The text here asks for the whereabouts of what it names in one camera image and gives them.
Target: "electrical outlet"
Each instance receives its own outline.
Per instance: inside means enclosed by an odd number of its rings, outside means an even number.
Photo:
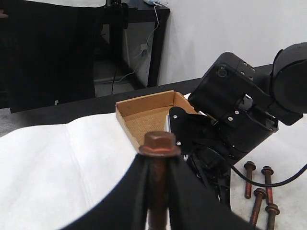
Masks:
[[[148,45],[145,44],[141,44],[141,50],[147,50],[148,49]]]

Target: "screw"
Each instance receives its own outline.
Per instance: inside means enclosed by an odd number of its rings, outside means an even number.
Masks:
[[[248,161],[245,163],[244,168],[246,169],[246,177],[248,179],[253,179],[253,171],[256,169],[255,163],[252,161]],[[244,194],[246,199],[251,198],[251,183],[245,182],[245,194]]]
[[[141,155],[151,158],[149,166],[149,229],[164,230],[167,224],[167,162],[180,155],[173,133],[156,131],[145,134]]]
[[[262,174],[265,177],[265,184],[272,184],[271,180],[271,175],[274,174],[274,171],[271,167],[269,166],[264,166],[263,169],[261,170]],[[267,187],[267,204],[273,204],[273,191],[272,188]]]
[[[250,216],[249,223],[253,226],[256,226],[257,220],[258,220],[258,215],[259,215],[259,212],[260,212],[261,203],[262,203],[262,200],[265,199],[266,193],[265,193],[264,189],[257,188],[254,191],[254,195],[256,196],[256,199],[255,199],[253,211],[252,211],[251,216]]]
[[[275,226],[275,217],[279,215],[280,211],[278,209],[278,206],[276,204],[269,204],[266,206],[265,210],[268,212],[268,224],[267,224],[267,230],[274,230]]]

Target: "white paper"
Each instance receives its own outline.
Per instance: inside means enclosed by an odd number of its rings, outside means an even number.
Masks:
[[[273,183],[287,179],[307,161],[306,127],[306,117],[293,126],[280,123],[280,131],[236,167],[244,173],[244,163],[252,160],[257,166],[255,181],[264,182],[261,169],[265,165],[275,171]],[[66,226],[114,188],[136,154],[115,114],[83,117],[66,125],[22,128],[1,137],[0,146],[1,230]],[[232,173],[232,210],[248,221],[254,197],[245,199],[244,187],[244,181]],[[306,229],[306,190],[306,174],[273,189],[281,211],[276,230]],[[264,201],[258,220],[261,229],[266,226],[265,206]]]
[[[136,154],[115,114],[22,128],[0,146],[1,230],[64,227],[114,188]]]

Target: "black cable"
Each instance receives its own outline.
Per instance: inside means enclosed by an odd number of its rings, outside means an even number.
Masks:
[[[273,183],[273,184],[261,184],[261,183],[258,183],[258,182],[255,182],[255,181],[252,181],[250,179],[248,179],[246,176],[244,176],[235,166],[233,166],[231,163],[229,163],[228,161],[226,161],[226,159],[224,157],[222,157],[218,152],[216,152],[215,150],[207,147],[209,150],[211,150],[212,152],[214,152],[220,159],[224,160],[229,166],[230,168],[239,176],[241,177],[243,180],[251,183],[252,185],[255,185],[255,186],[258,186],[258,187],[270,187],[270,188],[273,188],[273,187],[280,187],[280,186],[283,186],[285,184],[288,184],[292,181],[294,181],[296,178],[298,178],[300,175],[302,175],[306,170],[307,170],[307,164],[305,164],[305,166],[300,170],[298,171],[295,175],[291,176],[290,178],[284,180],[284,181],[281,181],[281,182],[278,182],[278,183]]]
[[[113,95],[113,88],[114,88],[114,82],[115,82],[116,74],[117,74],[117,65],[115,64],[115,72],[114,72],[114,77],[113,77],[113,81],[112,81],[111,95]]]

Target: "white cable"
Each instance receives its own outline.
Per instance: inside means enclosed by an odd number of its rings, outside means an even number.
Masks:
[[[114,83],[120,83],[122,80],[124,80],[127,76],[131,75],[131,74],[134,74],[136,69],[138,68],[140,62],[141,62],[142,59],[139,60],[139,62],[136,64],[136,67],[134,68],[134,71],[132,73],[128,73],[126,74],[125,76],[123,76],[120,80],[115,80]],[[106,81],[106,82],[103,82],[103,84],[106,84],[106,83],[113,83],[113,81]]]
[[[154,32],[156,31],[156,29],[158,29],[158,27],[159,27],[159,17],[158,17],[158,14],[157,14],[156,7],[165,6],[165,5],[168,4],[168,2],[165,2],[165,3],[155,3],[155,2],[154,2],[154,4],[155,4],[155,6],[154,6],[154,13],[155,13],[155,16],[156,16],[156,18],[157,18],[157,26],[154,28],[153,31],[151,31],[151,33],[149,34],[149,36],[148,36],[148,38],[147,38],[146,45],[148,45],[148,46],[149,46],[148,42],[149,42],[150,37],[153,35],[153,33],[154,33]],[[138,57],[139,55],[141,55],[142,53],[143,53],[143,50],[142,50],[137,56],[135,56],[134,58],[137,58],[137,57]]]

